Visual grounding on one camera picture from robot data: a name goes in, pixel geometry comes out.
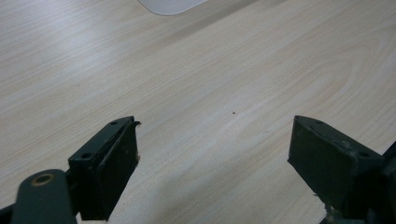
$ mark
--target white plate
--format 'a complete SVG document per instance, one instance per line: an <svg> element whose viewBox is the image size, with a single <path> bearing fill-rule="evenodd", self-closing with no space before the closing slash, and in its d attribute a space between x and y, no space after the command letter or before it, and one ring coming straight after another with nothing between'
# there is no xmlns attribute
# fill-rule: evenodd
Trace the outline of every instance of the white plate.
<svg viewBox="0 0 396 224"><path fill-rule="evenodd" d="M192 7L196 7L206 0L139 0L148 10L160 15L175 15Z"/></svg>

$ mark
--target wooden table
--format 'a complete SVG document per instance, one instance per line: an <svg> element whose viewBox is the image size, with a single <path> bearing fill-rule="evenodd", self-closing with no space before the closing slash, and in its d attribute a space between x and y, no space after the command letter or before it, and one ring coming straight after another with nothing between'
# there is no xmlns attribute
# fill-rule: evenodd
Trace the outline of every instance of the wooden table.
<svg viewBox="0 0 396 224"><path fill-rule="evenodd" d="M318 223L287 163L296 114L377 152L396 136L396 2L0 3L0 206L113 119L141 155L109 223Z"/></svg>

